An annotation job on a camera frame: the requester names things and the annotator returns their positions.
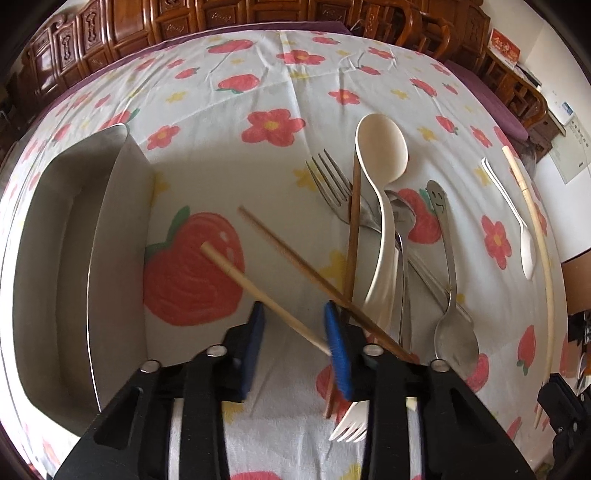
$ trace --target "metal spoon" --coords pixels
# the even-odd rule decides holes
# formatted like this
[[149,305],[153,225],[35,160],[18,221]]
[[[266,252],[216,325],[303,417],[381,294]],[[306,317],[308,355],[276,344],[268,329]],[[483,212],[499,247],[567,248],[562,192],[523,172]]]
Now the metal spoon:
[[467,378],[478,364],[478,340],[473,325],[456,313],[456,266],[453,259],[452,235],[449,228],[447,196],[434,180],[427,183],[427,191],[437,215],[449,275],[449,303],[435,327],[435,356],[446,360],[458,375]]
[[399,245],[402,262],[402,312],[400,314],[400,328],[398,329],[398,343],[407,352],[412,351],[413,328],[410,315],[410,296],[408,295],[408,254],[406,242],[408,234],[414,228],[417,216],[413,208],[398,193],[387,190],[386,195],[390,200],[394,221],[396,224],[396,240]]

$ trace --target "wooden chopstick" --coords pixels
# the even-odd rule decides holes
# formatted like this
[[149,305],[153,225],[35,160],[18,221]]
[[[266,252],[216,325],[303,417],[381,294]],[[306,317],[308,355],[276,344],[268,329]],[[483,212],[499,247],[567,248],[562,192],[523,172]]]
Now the wooden chopstick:
[[[343,295],[348,300],[353,300],[355,287],[355,271],[357,270],[357,247],[359,243],[359,214],[361,212],[361,164],[355,154],[353,160],[353,189],[349,202],[349,245],[347,246],[347,263],[345,266],[345,280],[343,282]],[[349,321],[348,310],[341,310],[341,321]],[[332,416],[335,407],[336,396],[335,374],[330,369],[329,383],[326,389],[326,408],[324,418]]]
[[238,270],[233,263],[231,263],[226,257],[219,253],[214,247],[212,247],[211,244],[204,242],[201,245],[201,252],[203,252],[203,255],[208,257],[208,259],[210,259],[213,263],[215,263],[228,277],[244,288],[244,290],[250,293],[257,300],[263,302],[273,312],[279,315],[279,318],[281,318],[281,320],[283,320],[289,327],[294,329],[312,345],[318,347],[320,350],[326,353],[326,355],[330,356],[329,346],[322,338],[318,337],[306,325],[301,323],[291,313],[275,302],[275,300],[270,298],[269,295],[258,288],[240,270]]
[[[550,379],[550,374],[552,373],[552,356],[554,352],[554,286],[552,284],[552,270],[550,268],[550,257],[548,256],[548,248],[546,247],[546,240],[544,239],[544,232],[542,231],[542,225],[540,223],[540,218],[538,217],[538,212],[535,209],[534,199],[531,197],[531,192],[525,179],[523,178],[523,174],[521,173],[521,169],[517,162],[515,161],[515,157],[513,153],[511,153],[511,149],[507,146],[503,147],[503,153],[509,165],[511,166],[511,170],[515,175],[517,180],[517,184],[521,189],[521,193],[525,199],[527,204],[527,209],[530,211],[531,221],[534,224],[534,232],[535,232],[535,239],[538,244],[538,249],[540,250],[540,257],[542,258],[542,267],[544,267],[544,282],[545,282],[545,289],[546,289],[546,313],[547,313],[547,323],[548,323],[548,341],[546,343],[546,363],[545,363],[545,370],[544,370],[544,383],[548,383]],[[535,428],[538,427],[540,424],[540,418],[542,416],[542,409],[538,408],[538,412],[535,416]]]
[[312,283],[315,283],[320,289],[328,295],[340,307],[346,308],[351,312],[355,320],[369,333],[371,333],[378,343],[385,349],[392,352],[400,360],[405,362],[416,363],[416,361],[405,351],[399,344],[388,336],[380,327],[378,327],[360,308],[351,303],[341,292],[339,292],[331,283],[320,275],[314,268],[293,251],[289,245],[270,231],[258,218],[251,212],[246,210],[243,206],[238,207],[238,212],[248,222],[256,228],[256,230],[279,252],[286,257],[293,266],[298,268]]

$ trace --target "white floral tablecloth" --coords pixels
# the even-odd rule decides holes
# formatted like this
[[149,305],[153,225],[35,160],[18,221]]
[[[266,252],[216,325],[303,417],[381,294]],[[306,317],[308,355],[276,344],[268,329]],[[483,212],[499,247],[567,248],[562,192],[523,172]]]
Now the white floral tablecloth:
[[[102,74],[47,113],[14,170],[0,201],[0,247],[7,246],[0,291],[6,373],[0,378],[0,420],[36,467],[53,474],[76,442],[27,400],[7,333],[22,224],[51,159],[99,129],[124,122],[154,166],[144,276],[147,345],[151,358],[173,364],[220,341],[252,306],[248,294],[200,255],[197,247],[205,239],[323,335],[326,298],[236,208],[244,204],[340,286],[348,226],[326,206],[305,162],[326,149],[351,175],[355,128],[371,112],[390,116],[405,135],[410,161],[393,187],[417,213],[410,247],[442,283],[447,271],[441,234],[423,189],[435,179],[448,194],[458,301],[474,318],[481,351],[468,382],[531,464],[540,461],[552,438],[546,416],[540,428],[533,427],[547,339],[542,266],[538,262],[532,281],[525,279],[519,225],[479,166],[487,156],[533,231],[501,151],[507,143],[501,130],[429,57],[345,35],[243,31],[153,49]],[[553,265],[558,371],[566,301],[552,230],[536,201]],[[378,236],[362,229],[358,302],[378,246]],[[427,362],[440,311],[424,286],[415,277],[411,281],[414,349]],[[329,443],[335,418],[322,418],[329,359],[267,313],[253,389],[243,404],[224,406],[233,479],[357,478],[362,446]],[[340,399],[339,418],[347,406]],[[413,476],[419,474],[413,465]]]

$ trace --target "strawberry print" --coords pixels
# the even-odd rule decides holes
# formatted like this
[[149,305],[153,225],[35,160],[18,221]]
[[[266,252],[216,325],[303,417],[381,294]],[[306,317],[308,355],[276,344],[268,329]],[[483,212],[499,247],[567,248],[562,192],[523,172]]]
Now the strawberry print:
[[203,256],[199,247],[206,241],[244,272],[238,234],[217,213],[191,215],[189,207],[183,207],[166,240],[146,247],[144,304],[170,325],[210,323],[238,308],[242,289]]
[[392,53],[390,53],[388,50],[378,50],[375,47],[370,47],[368,50],[370,53],[373,53],[374,55],[377,55],[378,57],[385,60],[392,60],[394,58],[394,55],[392,55]]
[[89,96],[91,96],[91,93],[84,93],[84,94],[80,95],[76,100],[74,100],[74,103],[72,104],[72,108],[76,108],[77,106],[80,106],[82,104],[82,102],[84,102],[84,100],[86,100]]
[[276,147],[289,147],[295,140],[294,133],[306,126],[304,119],[290,117],[291,112],[285,108],[253,112],[247,117],[252,127],[242,132],[242,141],[259,143],[267,140]]
[[[325,400],[328,394],[329,378],[331,371],[332,365],[329,365],[328,367],[324,367],[316,377],[316,391],[318,392],[318,395],[320,395]],[[347,413],[347,410],[349,409],[350,405],[351,402],[345,400],[343,394],[340,392],[339,389],[337,389],[335,392],[336,423],[340,422],[341,419],[345,416],[345,413]]]
[[326,60],[321,55],[312,55],[305,50],[292,50],[287,53],[280,53],[277,58],[283,60],[286,65],[320,65]]
[[184,59],[176,59],[176,60],[173,60],[172,62],[170,62],[169,64],[167,64],[166,68],[173,69],[175,67],[178,67],[179,65],[182,65],[183,63],[184,63]]
[[326,45],[338,45],[340,43],[340,41],[336,41],[330,37],[314,37],[312,38],[312,41],[315,41],[316,43],[324,43]]
[[199,70],[199,68],[186,69],[186,70],[183,70],[182,72],[177,73],[174,76],[174,78],[186,79],[186,78],[189,78],[189,77],[192,77],[193,75],[195,75],[198,70]]
[[535,211],[538,213],[538,218],[540,220],[540,225],[542,227],[542,231],[544,232],[544,236],[548,236],[548,222],[546,221],[546,217],[541,212],[540,207],[536,202],[534,202]]
[[145,70],[146,68],[148,68],[150,65],[152,65],[154,62],[156,61],[156,59],[148,59],[146,61],[144,61],[143,63],[140,63],[136,68],[135,71],[136,72],[141,72],[142,70]]
[[102,107],[109,100],[109,98],[111,98],[111,94],[108,94],[107,96],[104,96],[103,98],[99,99],[99,101],[95,103],[95,108]]
[[104,128],[111,127],[112,125],[116,124],[126,124],[132,118],[134,118],[139,113],[139,108],[136,108],[133,112],[129,110],[124,110],[121,113],[111,117],[108,119],[104,124],[99,127],[99,130],[103,130]]
[[368,67],[367,65],[361,65],[361,67],[357,67],[357,69],[361,70],[362,72],[369,73],[370,75],[381,75],[378,70]]
[[448,75],[448,76],[451,75],[451,73],[449,72],[449,70],[447,68],[445,68],[443,65],[441,65],[441,63],[432,63],[431,65],[438,72],[441,72],[442,74]]
[[29,145],[29,147],[25,150],[25,155],[23,156],[23,160],[28,159],[36,147],[37,147],[37,140],[35,139],[35,141],[31,145]]
[[209,53],[231,53],[238,50],[246,50],[251,48],[254,42],[251,40],[228,40],[219,45],[213,45],[207,48]]
[[530,325],[519,341],[517,347],[517,366],[523,368],[523,374],[527,375],[535,357],[535,330]]
[[476,138],[482,145],[484,145],[486,148],[492,147],[491,141],[488,140],[482,130],[471,125],[470,128],[472,129],[472,135],[474,135],[474,138]]
[[439,125],[441,125],[446,131],[450,132],[451,134],[457,135],[457,127],[449,118],[439,115],[435,118],[439,122]]
[[450,92],[452,92],[452,93],[454,93],[455,95],[457,95],[457,90],[456,90],[454,87],[452,87],[451,85],[448,85],[447,83],[444,83],[444,84],[443,84],[443,86],[444,86],[444,87],[445,87],[447,90],[449,90]]
[[329,95],[334,97],[341,105],[347,105],[348,103],[352,103],[353,105],[359,104],[359,95],[348,90],[341,89],[337,92],[329,92]]
[[518,157],[517,151],[515,150],[515,148],[513,147],[513,145],[511,145],[511,142],[509,141],[509,139],[505,135],[505,132],[503,132],[503,130],[501,130],[496,125],[492,129],[495,131],[495,135],[499,139],[499,141],[501,142],[501,145],[506,146],[506,147],[509,147],[509,150],[511,150],[511,153],[513,154],[513,156],[515,158],[517,158]]
[[260,82],[261,81],[258,78],[250,73],[246,75],[236,75],[218,83],[217,91],[223,92],[230,90],[232,93],[243,93],[257,87]]
[[244,472],[232,475],[230,480],[281,480],[273,472]]
[[517,417],[507,429],[507,435],[514,442],[517,432],[521,428],[521,417]]
[[492,223],[486,215],[480,220],[486,234],[484,244],[491,258],[496,260],[501,270],[507,268],[507,257],[511,256],[511,244],[507,240],[505,227],[501,222]]
[[488,381],[489,373],[489,362],[488,356],[485,353],[478,355],[478,363],[476,369],[466,379],[466,385],[472,389],[474,393],[477,393]]
[[56,134],[53,135],[53,141],[59,142],[62,138],[64,138],[64,136],[66,135],[66,133],[68,133],[68,130],[70,129],[71,126],[72,126],[72,124],[65,124],[62,127],[60,127],[59,130],[56,132]]
[[173,127],[169,125],[160,127],[157,132],[148,137],[148,150],[168,147],[170,142],[172,142],[173,137],[178,134],[180,130],[180,127],[177,125]]
[[433,88],[427,82],[424,82],[424,81],[419,80],[419,79],[410,79],[410,83],[412,83],[415,87],[420,88],[427,95],[429,95],[431,97],[436,97],[437,96],[437,91],[435,90],[435,88]]
[[416,244],[434,244],[441,238],[441,228],[431,206],[431,200],[425,190],[402,189],[398,194],[413,208],[417,217],[408,239]]

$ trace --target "light wooden chopstick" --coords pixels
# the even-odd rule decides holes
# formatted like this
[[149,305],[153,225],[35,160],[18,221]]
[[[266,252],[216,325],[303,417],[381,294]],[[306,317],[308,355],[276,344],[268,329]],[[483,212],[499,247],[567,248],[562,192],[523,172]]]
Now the light wooden chopstick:
[[250,293],[257,300],[263,302],[273,312],[275,312],[281,320],[283,320],[289,327],[293,328],[302,337],[308,340],[312,345],[318,347],[326,355],[330,356],[330,349],[328,344],[320,337],[318,337],[312,330],[306,325],[301,323],[286,309],[281,307],[275,300],[270,298],[265,292],[258,288],[253,282],[251,282],[240,270],[238,270],[233,263],[231,263],[226,257],[218,252],[208,242],[204,242],[201,245],[201,252],[208,257],[213,263],[215,263],[220,270],[222,270],[228,277],[240,285],[244,290]]
[[[540,250],[540,257],[542,258],[542,267],[544,267],[544,282],[546,288],[546,313],[547,313],[547,323],[548,323],[548,341],[546,343],[546,363],[544,367],[544,383],[548,382],[550,378],[550,374],[552,373],[552,356],[554,352],[554,287],[552,284],[552,271],[550,269],[550,257],[548,256],[548,248],[546,247],[546,240],[544,239],[544,232],[542,231],[542,225],[540,223],[540,218],[538,217],[538,212],[535,209],[534,199],[531,197],[530,189],[523,178],[523,174],[521,173],[521,169],[517,165],[515,161],[515,157],[513,153],[511,153],[511,149],[509,147],[503,147],[503,153],[509,165],[511,166],[511,170],[515,175],[517,180],[517,184],[521,189],[521,193],[525,199],[527,204],[527,209],[530,211],[531,220],[534,224],[534,232],[535,232],[535,239],[538,243],[538,249]],[[535,416],[535,428],[538,427],[540,423],[540,418],[542,416],[542,409],[538,408],[538,413]]]

